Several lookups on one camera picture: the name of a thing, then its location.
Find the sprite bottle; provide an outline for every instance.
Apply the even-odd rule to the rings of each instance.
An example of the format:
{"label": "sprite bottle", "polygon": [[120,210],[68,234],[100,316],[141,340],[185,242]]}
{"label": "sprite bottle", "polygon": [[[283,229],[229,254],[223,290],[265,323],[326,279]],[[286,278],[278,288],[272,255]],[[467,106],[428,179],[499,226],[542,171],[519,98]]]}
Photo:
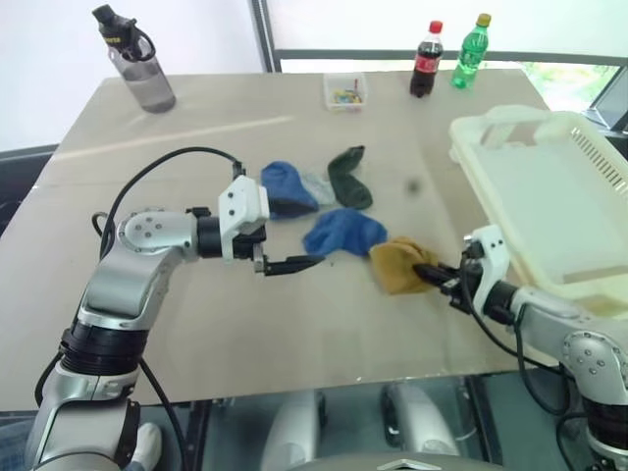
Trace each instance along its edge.
{"label": "sprite bottle", "polygon": [[471,88],[473,86],[484,54],[489,48],[487,28],[490,23],[491,15],[481,14],[475,23],[475,28],[464,38],[458,64],[451,77],[451,84],[456,88]]}

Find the small plastic box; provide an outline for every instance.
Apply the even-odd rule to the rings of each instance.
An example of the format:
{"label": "small plastic box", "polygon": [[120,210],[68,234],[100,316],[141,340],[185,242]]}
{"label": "small plastic box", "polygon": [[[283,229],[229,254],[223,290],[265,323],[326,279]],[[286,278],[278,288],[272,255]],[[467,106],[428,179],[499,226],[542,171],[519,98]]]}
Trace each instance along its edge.
{"label": "small plastic box", "polygon": [[361,111],[368,98],[366,78],[360,72],[325,74],[323,92],[330,111]]}

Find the dark green sock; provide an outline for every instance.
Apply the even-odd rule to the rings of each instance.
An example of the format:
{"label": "dark green sock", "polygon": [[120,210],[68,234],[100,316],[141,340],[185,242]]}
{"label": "dark green sock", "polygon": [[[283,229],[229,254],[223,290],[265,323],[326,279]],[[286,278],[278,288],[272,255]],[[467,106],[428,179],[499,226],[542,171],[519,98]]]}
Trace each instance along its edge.
{"label": "dark green sock", "polygon": [[363,145],[349,147],[327,166],[336,199],[347,208],[366,209],[373,204],[369,188],[350,174],[358,166],[363,155]]}

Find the red label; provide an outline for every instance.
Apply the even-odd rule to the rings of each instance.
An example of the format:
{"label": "red label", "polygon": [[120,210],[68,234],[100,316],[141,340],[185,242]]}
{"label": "red label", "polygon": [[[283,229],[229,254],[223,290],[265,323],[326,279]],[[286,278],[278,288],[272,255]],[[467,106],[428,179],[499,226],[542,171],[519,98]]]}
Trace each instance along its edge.
{"label": "red label", "polygon": [[435,71],[439,69],[439,62],[441,61],[440,57],[436,59],[432,59],[429,57],[421,57],[417,54],[414,68],[419,72],[425,72],[426,74],[433,74]]}

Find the white tray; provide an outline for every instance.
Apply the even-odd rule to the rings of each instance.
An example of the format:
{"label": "white tray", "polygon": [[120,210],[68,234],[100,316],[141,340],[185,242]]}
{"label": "white tray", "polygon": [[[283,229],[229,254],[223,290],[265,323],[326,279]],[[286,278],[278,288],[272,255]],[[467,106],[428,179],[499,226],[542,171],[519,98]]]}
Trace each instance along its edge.
{"label": "white tray", "polygon": [[628,163],[593,125],[513,105],[455,120],[449,134],[520,278],[628,316]]}

